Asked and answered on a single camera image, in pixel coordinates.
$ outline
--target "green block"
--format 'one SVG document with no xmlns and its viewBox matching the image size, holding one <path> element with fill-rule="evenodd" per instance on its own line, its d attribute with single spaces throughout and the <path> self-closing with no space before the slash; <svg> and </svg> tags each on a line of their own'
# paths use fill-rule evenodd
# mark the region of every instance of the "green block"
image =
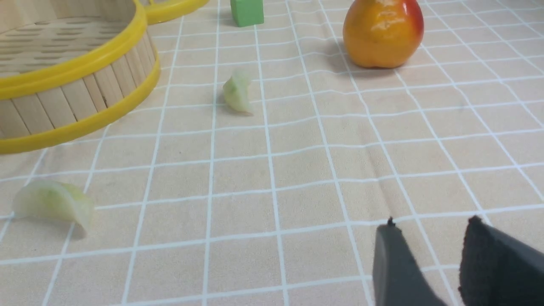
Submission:
<svg viewBox="0 0 544 306">
<path fill-rule="evenodd" d="M 264 23 L 263 0 L 231 0 L 231 11 L 240 28 Z"/>
</svg>

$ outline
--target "table surface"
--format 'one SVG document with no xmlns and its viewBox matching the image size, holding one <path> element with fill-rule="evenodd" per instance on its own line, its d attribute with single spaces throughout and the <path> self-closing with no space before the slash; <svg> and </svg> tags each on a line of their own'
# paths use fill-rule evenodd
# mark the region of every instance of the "table surface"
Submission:
<svg viewBox="0 0 544 306">
<path fill-rule="evenodd" d="M 471 216 L 544 250 L 544 1 L 419 3 L 423 43 L 395 70 L 350 62 L 349 0 L 264 0 L 247 28 L 211 0 L 151 26 L 163 69 L 141 106 L 0 157 L 0 304 L 372 304 L 389 216 L 448 305 Z M 252 117 L 223 103 L 235 68 Z M 11 221 L 36 179 L 93 198 L 86 238 Z"/>
</svg>

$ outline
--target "pale green food piece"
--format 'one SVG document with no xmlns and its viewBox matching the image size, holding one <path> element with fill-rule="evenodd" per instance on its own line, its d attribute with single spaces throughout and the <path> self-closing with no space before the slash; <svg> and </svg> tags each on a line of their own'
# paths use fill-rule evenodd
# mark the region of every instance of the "pale green food piece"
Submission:
<svg viewBox="0 0 544 306">
<path fill-rule="evenodd" d="M 243 70 L 235 70 L 230 79 L 223 85 L 225 103 L 237 112 L 252 115 L 249 104 L 249 84 L 251 80 Z"/>
<path fill-rule="evenodd" d="M 44 218 L 76 222 L 90 230 L 94 204 L 77 186 L 55 181 L 34 181 L 13 200 L 15 218 Z"/>
</svg>

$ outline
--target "fake fruit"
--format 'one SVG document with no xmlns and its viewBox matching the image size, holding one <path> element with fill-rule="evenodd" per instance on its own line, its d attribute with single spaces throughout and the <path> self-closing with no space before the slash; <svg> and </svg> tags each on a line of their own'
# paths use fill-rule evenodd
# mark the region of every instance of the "fake fruit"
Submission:
<svg viewBox="0 0 544 306">
<path fill-rule="evenodd" d="M 423 40 L 417 0 L 355 0 L 344 20 L 348 56 L 363 68 L 403 65 Z"/>
<path fill-rule="evenodd" d="M 249 104 L 248 87 L 251 83 L 248 73 L 236 69 L 228 81 L 223 84 L 223 95 L 225 103 L 233 110 L 245 115 L 252 115 Z"/>
<path fill-rule="evenodd" d="M 75 185 L 55 181 L 34 181 L 13 200 L 15 218 L 35 217 L 74 221 L 85 233 L 90 230 L 94 205 Z"/>
</svg>

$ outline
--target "toy peach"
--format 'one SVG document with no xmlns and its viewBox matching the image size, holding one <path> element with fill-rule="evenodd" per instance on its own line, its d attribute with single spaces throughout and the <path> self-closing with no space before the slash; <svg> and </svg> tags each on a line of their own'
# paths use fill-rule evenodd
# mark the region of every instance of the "toy peach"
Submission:
<svg viewBox="0 0 544 306">
<path fill-rule="evenodd" d="M 348 56 L 363 68 L 403 65 L 421 44 L 423 32 L 416 0 L 355 0 L 343 28 Z"/>
</svg>

